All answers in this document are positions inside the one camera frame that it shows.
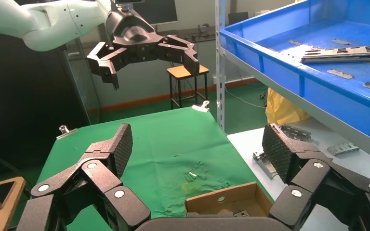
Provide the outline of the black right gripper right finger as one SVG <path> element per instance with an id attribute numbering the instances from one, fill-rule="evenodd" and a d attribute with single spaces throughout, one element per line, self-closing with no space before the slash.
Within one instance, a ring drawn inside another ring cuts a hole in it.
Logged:
<path id="1" fill-rule="evenodd" d="M 277 125 L 264 128 L 264 154 L 286 184 L 270 218 L 299 230 L 316 205 L 351 231 L 370 231 L 370 178 L 336 163 L 315 145 L 289 138 Z"/>

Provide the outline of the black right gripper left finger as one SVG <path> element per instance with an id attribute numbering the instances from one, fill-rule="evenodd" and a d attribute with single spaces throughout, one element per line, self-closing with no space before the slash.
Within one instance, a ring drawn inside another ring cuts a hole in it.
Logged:
<path id="1" fill-rule="evenodd" d="M 65 231 L 89 206 L 114 231 L 133 231 L 150 220 L 149 208 L 121 180 L 132 147 L 127 123 L 112 138 L 92 143 L 77 163 L 33 187 L 17 230 Z"/>

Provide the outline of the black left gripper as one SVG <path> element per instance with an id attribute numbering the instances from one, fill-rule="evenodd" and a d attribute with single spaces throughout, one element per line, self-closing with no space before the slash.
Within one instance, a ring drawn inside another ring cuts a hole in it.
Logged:
<path id="1" fill-rule="evenodd" d="M 134 10 L 111 10 L 106 19 L 106 32 L 112 46 L 99 42 L 86 56 L 92 74 L 103 83 L 119 89 L 117 72 L 128 64 L 164 60 L 182 64 L 193 76 L 200 64 L 194 43 L 174 35 L 157 34 L 147 21 Z"/>

